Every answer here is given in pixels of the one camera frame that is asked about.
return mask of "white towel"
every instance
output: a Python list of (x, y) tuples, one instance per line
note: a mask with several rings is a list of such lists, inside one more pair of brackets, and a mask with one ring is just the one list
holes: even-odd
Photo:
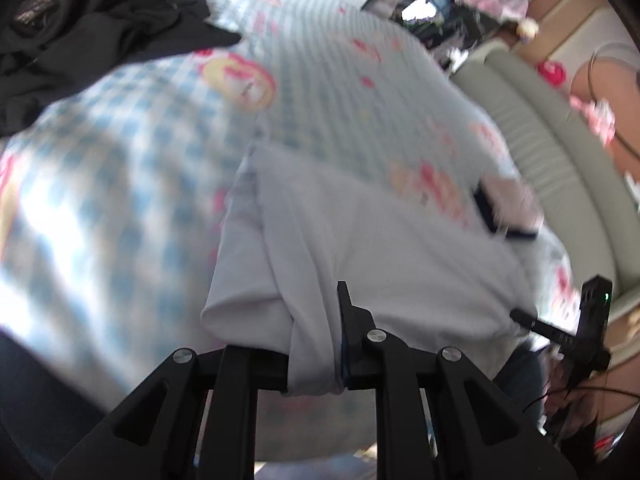
[(256, 144), (230, 192), (204, 326), (221, 343), (289, 355), (289, 392), (340, 392), (336, 286), (409, 346), (459, 347), (488, 377), (535, 315), (507, 244), (466, 232), (382, 188)]

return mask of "wall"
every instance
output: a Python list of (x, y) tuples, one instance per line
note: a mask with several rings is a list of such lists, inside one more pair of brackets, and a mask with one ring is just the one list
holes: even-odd
[[(503, 34), (503, 39), (532, 66), (549, 59), (561, 62), (568, 72), (565, 94), (591, 100), (588, 65), (599, 51), (591, 71), (594, 94), (607, 98), (616, 114), (616, 129), (640, 152), (640, 91), (634, 67), (640, 53), (607, 0), (531, 0), (528, 15), (540, 23), (540, 34), (529, 44)], [(621, 173), (629, 171), (640, 180), (640, 161), (618, 141), (610, 147)]]

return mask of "black jacket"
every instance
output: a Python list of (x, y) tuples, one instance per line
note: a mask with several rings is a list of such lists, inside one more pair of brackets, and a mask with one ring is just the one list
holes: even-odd
[(205, 0), (28, 0), (0, 36), (0, 136), (117, 65), (230, 46)]

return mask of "cushioned headboard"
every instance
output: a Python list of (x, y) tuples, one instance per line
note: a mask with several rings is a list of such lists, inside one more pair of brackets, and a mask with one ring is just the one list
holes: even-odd
[(467, 61), (452, 77), (500, 127), (520, 173), (564, 243), (577, 283), (640, 285), (640, 221), (609, 155), (566, 99), (505, 51)]

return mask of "bed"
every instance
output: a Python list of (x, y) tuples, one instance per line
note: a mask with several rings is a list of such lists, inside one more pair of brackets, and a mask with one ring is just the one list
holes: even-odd
[[(396, 24), (340, 0), (208, 1), (241, 43), (120, 67), (2, 155), (0, 324), (63, 381), (110, 409), (175, 348), (213, 349), (200, 312), (254, 139), (408, 200), (426, 193), (461, 228), (480, 228), (468, 192), (480, 174), (522, 174), (548, 219), (535, 245), (513, 244), (540, 316), (571, 328), (574, 285), (596, 273), (614, 280), (613, 317), (636, 306), (632, 200), (581, 119), (515, 57), (469, 61), (456, 88)], [(430, 184), (405, 193), (425, 161)], [(373, 405), (263, 396), (257, 457), (370, 444)]]

